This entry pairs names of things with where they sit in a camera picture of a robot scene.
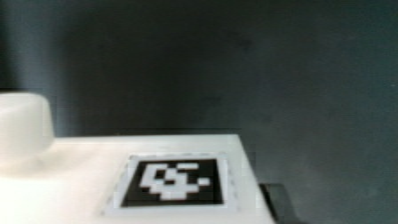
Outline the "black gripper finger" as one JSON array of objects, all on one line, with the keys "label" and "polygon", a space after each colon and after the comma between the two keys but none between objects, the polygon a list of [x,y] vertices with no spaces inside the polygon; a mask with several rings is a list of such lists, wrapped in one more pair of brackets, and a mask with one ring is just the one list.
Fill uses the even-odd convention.
[{"label": "black gripper finger", "polygon": [[260,189],[276,224],[308,224],[295,214],[285,185],[277,183],[261,183]]}]

